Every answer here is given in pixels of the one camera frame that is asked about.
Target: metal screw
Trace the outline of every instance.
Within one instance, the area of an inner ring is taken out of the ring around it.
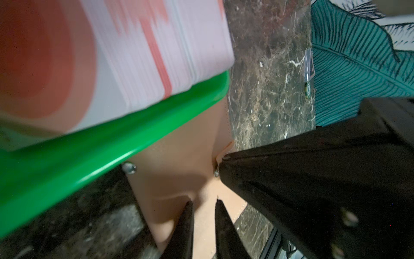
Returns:
[[[219,167],[217,166],[217,168],[214,170],[214,176],[219,177],[219,175]]]
[[[122,171],[126,174],[134,174],[137,171],[137,166],[131,162],[122,163]]]
[[[351,211],[345,208],[341,208],[341,217],[342,217],[342,222],[347,227],[354,228],[358,225],[358,222],[359,222],[358,217],[355,214],[353,214]]]
[[[342,249],[340,249],[339,247],[337,247],[334,244],[331,244],[331,249],[332,249],[332,256],[335,259],[344,259],[345,258],[345,253]]]

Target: stack of cards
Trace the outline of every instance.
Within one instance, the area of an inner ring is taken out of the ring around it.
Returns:
[[[234,62],[222,0],[6,0],[0,148],[139,111]]]

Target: green tray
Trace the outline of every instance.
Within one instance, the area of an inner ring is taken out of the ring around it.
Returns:
[[[0,150],[0,238],[221,100],[224,72],[123,118],[14,152]]]

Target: dark marble floor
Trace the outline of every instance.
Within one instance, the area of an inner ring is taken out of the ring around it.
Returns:
[[[244,150],[315,127],[314,91],[305,98],[304,51],[311,45],[306,0],[224,1],[236,62],[229,113]],[[247,206],[235,223],[252,258],[273,228]],[[133,193],[119,168],[0,240],[0,258],[158,258]]]
[[[303,57],[311,47],[306,0],[225,1],[235,64],[228,94],[237,150],[270,144],[315,128],[315,93],[305,97]],[[272,224],[247,205],[235,227],[258,258]]]

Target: green circular badge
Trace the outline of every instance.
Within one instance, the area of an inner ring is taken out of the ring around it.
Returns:
[[[307,82],[305,85],[305,97],[309,99],[311,96],[311,83]]]

